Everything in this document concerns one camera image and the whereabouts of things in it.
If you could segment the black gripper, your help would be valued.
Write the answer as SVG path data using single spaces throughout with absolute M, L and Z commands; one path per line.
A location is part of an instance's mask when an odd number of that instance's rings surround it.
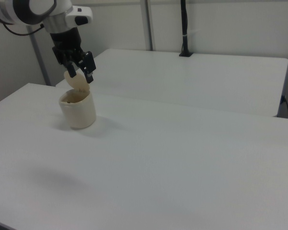
M 52 48 L 55 57 L 59 64 L 67 67 L 69 76 L 73 78 L 76 76 L 73 63 L 79 66 L 82 62 L 81 70 L 84 73 L 87 83 L 91 83 L 93 79 L 93 72 L 96 70 L 96 64 L 93 54 L 88 51 L 86 54 L 81 49 L 81 37 L 78 28 L 72 28 L 63 33 L 51 33 L 51 39 L 54 43 Z

